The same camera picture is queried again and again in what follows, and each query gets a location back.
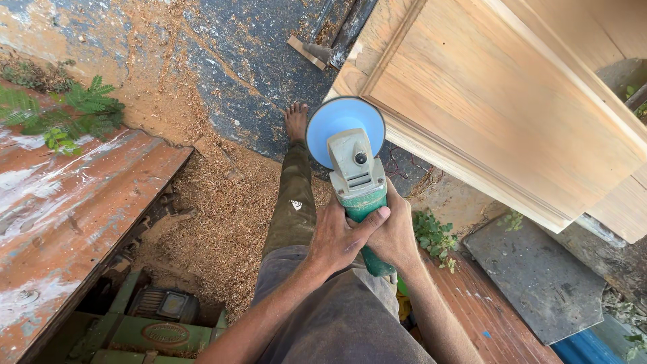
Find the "blue sanding disc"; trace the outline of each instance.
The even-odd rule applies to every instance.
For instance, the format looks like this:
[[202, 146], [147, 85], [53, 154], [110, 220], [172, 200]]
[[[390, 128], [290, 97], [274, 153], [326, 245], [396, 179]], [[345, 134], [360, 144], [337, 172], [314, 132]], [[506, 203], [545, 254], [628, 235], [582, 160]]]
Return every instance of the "blue sanding disc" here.
[[342, 96], [324, 102], [312, 115], [305, 130], [305, 144], [314, 160], [333, 169], [328, 138], [349, 129], [362, 128], [368, 135], [373, 157], [384, 144], [384, 119], [375, 106], [358, 97]]

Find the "angle grinder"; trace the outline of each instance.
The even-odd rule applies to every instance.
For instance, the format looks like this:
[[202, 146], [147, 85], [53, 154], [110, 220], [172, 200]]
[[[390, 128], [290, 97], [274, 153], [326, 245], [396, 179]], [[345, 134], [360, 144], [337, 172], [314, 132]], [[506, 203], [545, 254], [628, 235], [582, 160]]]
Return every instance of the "angle grinder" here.
[[[308, 121], [305, 143], [312, 157], [330, 172], [330, 182], [346, 214], [362, 222], [386, 206], [386, 176], [377, 157], [386, 128], [380, 111], [358, 97], [324, 102]], [[395, 268], [371, 248], [362, 248], [366, 269], [375, 277], [394, 277]]]

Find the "green pants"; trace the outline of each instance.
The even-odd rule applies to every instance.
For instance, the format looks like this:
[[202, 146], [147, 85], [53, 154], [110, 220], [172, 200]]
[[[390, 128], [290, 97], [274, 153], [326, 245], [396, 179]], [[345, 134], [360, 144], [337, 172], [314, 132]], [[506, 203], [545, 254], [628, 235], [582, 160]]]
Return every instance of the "green pants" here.
[[312, 178], [305, 142], [297, 140], [283, 160], [279, 197], [265, 239], [263, 258], [289, 245], [310, 245], [317, 221]]

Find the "bare foot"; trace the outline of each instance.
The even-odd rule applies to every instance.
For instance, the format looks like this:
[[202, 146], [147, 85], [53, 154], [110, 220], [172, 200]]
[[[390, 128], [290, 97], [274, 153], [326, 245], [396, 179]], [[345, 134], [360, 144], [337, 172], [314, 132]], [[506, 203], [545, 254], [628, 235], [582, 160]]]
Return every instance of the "bare foot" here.
[[297, 102], [288, 106], [283, 113], [285, 116], [285, 131], [290, 142], [298, 139], [305, 140], [305, 127], [307, 124], [308, 105]]

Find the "leg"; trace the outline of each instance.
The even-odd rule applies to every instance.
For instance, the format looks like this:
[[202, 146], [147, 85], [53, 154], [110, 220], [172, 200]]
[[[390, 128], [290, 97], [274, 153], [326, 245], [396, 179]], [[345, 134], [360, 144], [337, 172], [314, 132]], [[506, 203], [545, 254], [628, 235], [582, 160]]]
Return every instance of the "leg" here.
[[285, 110], [290, 149], [283, 160], [279, 197], [274, 207], [263, 255], [289, 245], [310, 245], [316, 223], [312, 172], [305, 147], [308, 106], [293, 104]]

